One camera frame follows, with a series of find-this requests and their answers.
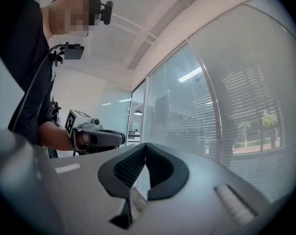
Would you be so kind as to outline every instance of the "black cable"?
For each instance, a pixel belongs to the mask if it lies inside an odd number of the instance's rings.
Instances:
[[[38,73],[39,73],[39,71],[40,71],[42,65],[44,64],[44,62],[46,61],[46,59],[49,57],[51,51],[53,51],[54,49],[60,48],[60,47],[62,47],[62,46],[65,46],[65,45],[56,45],[56,46],[50,48],[49,51],[47,52],[47,54],[45,55],[45,57],[43,58],[43,60],[41,61],[41,63],[39,64],[39,66],[38,66],[38,68],[37,68],[37,70],[36,70],[36,72],[35,72],[35,74],[34,74],[32,80],[31,80],[31,82],[30,82],[30,84],[29,84],[29,86],[28,86],[28,88],[27,88],[27,91],[25,92],[25,95],[24,95],[24,97],[22,98],[22,100],[21,100],[21,102],[20,102],[20,104],[19,104],[20,108],[19,108],[18,113],[17,113],[17,115],[16,115],[16,117],[15,117],[15,120],[14,120],[14,123],[13,123],[12,128],[11,128],[11,129],[9,128],[10,131],[13,132],[13,131],[15,130],[16,124],[17,124],[17,122],[18,122],[18,120],[19,120],[19,118],[20,118],[20,115],[21,115],[21,113],[22,113],[22,111],[23,111],[23,108],[24,108],[24,106],[25,106],[25,102],[26,102],[26,99],[27,99],[27,97],[28,97],[28,94],[29,94],[29,92],[30,92],[30,90],[31,90],[32,85],[33,85],[34,82],[35,82],[35,79],[36,79],[36,77],[37,77],[37,75],[38,75]]]

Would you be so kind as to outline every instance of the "man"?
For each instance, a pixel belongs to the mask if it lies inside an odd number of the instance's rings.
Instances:
[[[53,35],[88,29],[95,1],[54,0],[40,8],[34,0],[14,0],[10,14],[1,16],[0,57],[24,92],[49,50],[48,40]],[[33,145],[73,150],[66,131],[50,121],[52,73],[52,61],[47,59],[32,86],[15,132]],[[78,136],[76,142],[84,146],[82,136]]]

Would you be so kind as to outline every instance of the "tree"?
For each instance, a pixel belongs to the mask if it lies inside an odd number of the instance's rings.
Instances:
[[[251,128],[250,122],[241,122],[238,126],[239,129],[241,129],[244,132],[244,138],[245,138],[245,147],[247,147],[247,137],[246,137],[246,131]]]
[[[277,126],[278,120],[277,115],[275,111],[268,112],[267,110],[264,111],[264,116],[262,117],[262,125],[265,129],[268,129],[271,131],[270,135],[270,143],[271,143],[271,149],[275,148],[275,128]]]

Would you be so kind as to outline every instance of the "black t-shirt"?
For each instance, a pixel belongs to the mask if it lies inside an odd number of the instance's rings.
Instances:
[[[49,50],[43,32],[43,17],[39,4],[33,0],[19,0],[8,13],[0,19],[0,57],[25,92]],[[41,144],[38,127],[50,121],[51,66],[48,58],[37,75],[15,128],[15,132],[31,144]]]

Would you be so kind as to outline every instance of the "white ceiling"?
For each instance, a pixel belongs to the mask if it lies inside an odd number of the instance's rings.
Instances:
[[[40,1],[41,6],[45,6],[52,0]],[[66,61],[65,68],[130,88],[133,70],[145,52],[161,41],[156,38],[195,0],[111,1],[114,7],[110,25],[101,23],[87,37],[55,36],[49,44],[82,44],[85,46],[82,59],[79,62]]]

